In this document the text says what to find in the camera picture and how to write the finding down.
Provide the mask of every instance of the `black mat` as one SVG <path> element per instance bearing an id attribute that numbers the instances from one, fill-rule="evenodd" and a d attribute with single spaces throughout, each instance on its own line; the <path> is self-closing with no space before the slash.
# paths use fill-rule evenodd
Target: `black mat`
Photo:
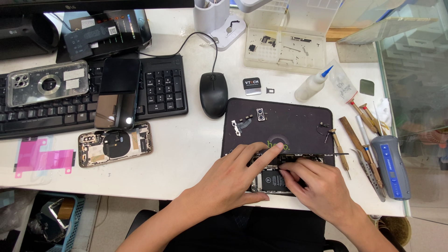
<path id="1" fill-rule="evenodd" d="M 263 109 L 267 120 L 259 122 L 256 109 Z M 237 136 L 231 121 L 239 123 L 243 119 L 245 122 L 245 117 L 251 114 L 254 116 L 251 123 L 241 129 L 241 136 Z M 321 122 L 330 125 L 318 128 L 323 135 L 316 131 Z M 264 142 L 268 147 L 282 142 L 285 144 L 282 153 L 334 153 L 331 134 L 324 143 L 332 128 L 333 114 L 326 108 L 231 98 L 225 114 L 221 156 L 239 144 L 254 142 Z M 334 157 L 326 156 L 325 163 L 334 165 Z"/>

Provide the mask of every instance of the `qr code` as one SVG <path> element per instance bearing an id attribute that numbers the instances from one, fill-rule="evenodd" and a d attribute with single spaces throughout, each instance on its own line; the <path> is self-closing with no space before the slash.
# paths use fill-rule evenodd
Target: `qr code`
<path id="1" fill-rule="evenodd" d="M 114 35 L 114 34 L 117 34 L 116 27 L 115 26 L 109 27 L 109 35 Z"/>

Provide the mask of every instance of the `computer mouse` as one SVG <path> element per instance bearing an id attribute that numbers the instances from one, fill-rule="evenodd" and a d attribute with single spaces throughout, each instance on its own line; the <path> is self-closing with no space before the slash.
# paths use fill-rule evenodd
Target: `computer mouse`
<path id="1" fill-rule="evenodd" d="M 199 96 L 202 109 L 208 117 L 218 119 L 223 116 L 228 100 L 224 74 L 216 72 L 203 74 L 199 84 Z"/>

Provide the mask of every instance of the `white desk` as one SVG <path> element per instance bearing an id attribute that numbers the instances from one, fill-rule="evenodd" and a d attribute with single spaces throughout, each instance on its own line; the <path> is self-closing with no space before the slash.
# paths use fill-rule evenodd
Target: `white desk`
<path id="1" fill-rule="evenodd" d="M 147 10 L 153 35 L 152 47 L 143 52 L 150 54 L 171 54 L 184 39 L 194 31 L 191 9 Z M 238 97 L 254 100 L 300 104 L 294 99 L 294 91 L 308 75 L 290 72 L 245 67 L 243 58 L 246 35 L 241 36 L 228 50 L 218 53 L 215 71 L 225 74 L 229 98 Z M 199 46 L 204 41 L 192 36 L 181 51 L 184 61 L 184 75 L 188 96 L 189 113 L 184 116 L 150 120 L 154 152 L 148 156 L 119 161 L 92 168 L 81 168 L 78 161 L 71 174 L 63 169 L 52 171 L 51 182 L 45 185 L 24 186 L 38 190 L 63 191 L 108 196 L 123 196 L 145 199 L 172 200 L 184 189 L 195 185 L 220 157 L 224 117 L 212 120 L 203 112 L 199 99 L 201 75 L 211 72 L 215 51 L 212 47 Z M 8 73 L 41 65 L 53 64 L 56 55 L 36 56 L 24 59 L 0 61 L 0 73 Z M 334 43 L 327 43 L 327 58 L 337 58 Z M 375 82 L 375 98 L 363 94 L 356 96 L 357 104 L 369 103 L 383 98 L 383 85 L 378 63 L 341 64 L 352 82 L 358 86 L 360 79 Z M 242 80 L 259 77 L 262 94 L 246 96 Z M 274 88 L 275 94 L 266 94 L 266 87 Z M 361 138 L 355 116 L 350 105 L 341 104 L 329 82 L 325 88 L 304 105 L 329 108 L 333 113 L 333 125 L 338 130 L 338 138 L 345 152 L 354 146 L 338 118 L 346 116 L 353 130 Z M 92 130 L 75 131 L 54 135 L 55 150 L 77 150 L 77 138 L 81 133 Z M 1 166 L 13 167 L 18 139 L 0 141 Z M 353 200 L 360 204 L 367 214 L 404 216 L 403 202 L 387 198 L 382 203 L 367 176 L 360 167 L 356 156 L 347 156 L 350 165 L 349 180 L 342 174 Z M 336 158 L 336 166 L 342 167 Z M 10 184 L 10 177 L 0 174 L 0 185 Z M 285 209 L 307 209 L 295 197 L 270 195 L 270 201 L 256 203 L 263 207 Z"/>

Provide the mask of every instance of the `human arm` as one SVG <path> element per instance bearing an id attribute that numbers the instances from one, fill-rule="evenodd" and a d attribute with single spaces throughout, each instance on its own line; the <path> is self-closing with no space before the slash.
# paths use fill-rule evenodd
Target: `human arm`
<path id="1" fill-rule="evenodd" d="M 299 201 L 341 231 L 360 252 L 397 252 L 350 197 L 340 170 L 308 159 L 280 166 L 286 186 Z M 297 181 L 302 178 L 307 187 Z"/>
<path id="2" fill-rule="evenodd" d="M 261 192 L 245 193 L 257 174 L 283 150 L 283 144 L 273 146 L 247 167 L 252 156 L 263 149 L 267 146 L 261 142 L 240 144 L 230 154 L 218 159 L 199 183 L 184 190 L 132 232 L 117 252 L 163 251 L 174 237 L 208 217 L 269 200 Z"/>

